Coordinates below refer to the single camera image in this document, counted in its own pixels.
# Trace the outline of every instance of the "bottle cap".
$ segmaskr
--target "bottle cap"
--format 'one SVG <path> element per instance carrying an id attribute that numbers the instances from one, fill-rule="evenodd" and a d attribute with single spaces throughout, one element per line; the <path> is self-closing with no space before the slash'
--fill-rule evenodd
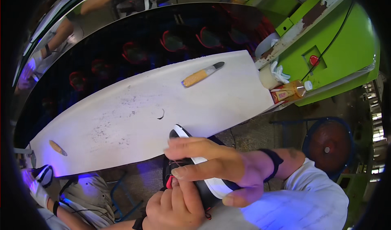
<path id="1" fill-rule="evenodd" d="M 305 81 L 304 82 L 304 88 L 309 91 L 312 90 L 312 82 L 311 81 Z"/>

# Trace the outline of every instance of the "white glove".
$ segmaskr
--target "white glove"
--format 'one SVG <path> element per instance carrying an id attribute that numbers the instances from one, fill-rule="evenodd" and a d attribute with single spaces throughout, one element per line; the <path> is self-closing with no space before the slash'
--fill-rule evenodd
<path id="1" fill-rule="evenodd" d="M 25 169 L 22 170 L 22 177 L 24 183 L 30 189 L 31 197 L 43 208 L 47 209 L 47 203 L 49 200 L 49 195 L 42 185 L 35 180 L 31 174 L 31 170 Z"/>

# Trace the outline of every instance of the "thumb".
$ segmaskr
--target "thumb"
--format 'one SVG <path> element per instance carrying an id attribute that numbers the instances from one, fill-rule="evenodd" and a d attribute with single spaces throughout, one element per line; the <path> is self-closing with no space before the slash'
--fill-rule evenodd
<path id="1" fill-rule="evenodd" d="M 263 193 L 263 185 L 258 187 L 241 188 L 229 193 L 222 199 L 222 202 L 226 206 L 242 208 L 260 199 Z"/>

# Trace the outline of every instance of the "white shirt sleeve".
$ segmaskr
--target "white shirt sleeve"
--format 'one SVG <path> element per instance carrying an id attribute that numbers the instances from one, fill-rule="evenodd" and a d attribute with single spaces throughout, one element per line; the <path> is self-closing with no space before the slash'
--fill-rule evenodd
<path id="1" fill-rule="evenodd" d="M 349 199 L 340 186 L 306 158 L 284 183 L 245 208 L 219 205 L 200 229 L 330 229 L 345 225 Z"/>

